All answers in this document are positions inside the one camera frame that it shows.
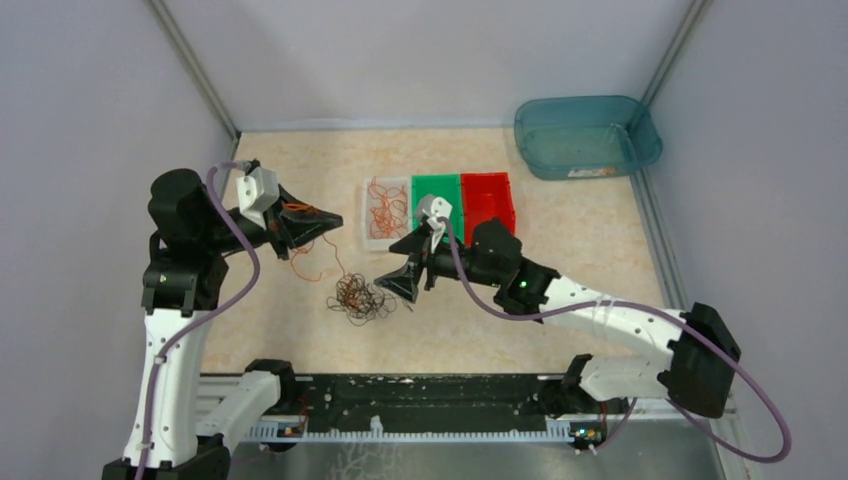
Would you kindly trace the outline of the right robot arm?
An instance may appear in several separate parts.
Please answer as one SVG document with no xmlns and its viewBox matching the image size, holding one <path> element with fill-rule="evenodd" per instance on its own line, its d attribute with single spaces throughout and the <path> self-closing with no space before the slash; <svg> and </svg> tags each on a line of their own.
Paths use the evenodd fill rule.
<svg viewBox="0 0 848 480">
<path fill-rule="evenodd" d="M 527 259 L 522 243 L 498 219 L 479 224 L 470 244 L 452 248 L 421 225 L 392 244 L 406 263 L 377 285 L 408 302 L 439 278 L 492 287 L 499 316 L 545 326 L 581 329 L 625 346 L 631 357 L 576 356 L 565 375 L 563 398 L 576 412 L 610 399 L 662 398 L 693 414 L 723 415 L 741 349 L 719 312 L 704 303 L 687 311 L 658 309 L 606 295 Z"/>
</svg>

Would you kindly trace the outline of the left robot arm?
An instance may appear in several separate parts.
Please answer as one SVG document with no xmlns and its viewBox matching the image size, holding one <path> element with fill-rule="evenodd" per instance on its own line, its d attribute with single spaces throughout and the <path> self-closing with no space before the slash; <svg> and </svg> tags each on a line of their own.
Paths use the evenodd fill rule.
<svg viewBox="0 0 848 480">
<path fill-rule="evenodd" d="M 292 365 L 258 359 L 207 415 L 196 408 L 212 321 L 233 306 L 222 300 L 227 258 L 269 245 L 281 260 L 343 218 L 305 203 L 258 161 L 238 162 L 238 204 L 226 209 L 215 172 L 179 168 L 157 177 L 148 212 L 155 224 L 142 277 L 145 360 L 129 439 L 106 479 L 224 479 L 237 446 L 266 413 L 285 414 L 300 399 Z"/>
</svg>

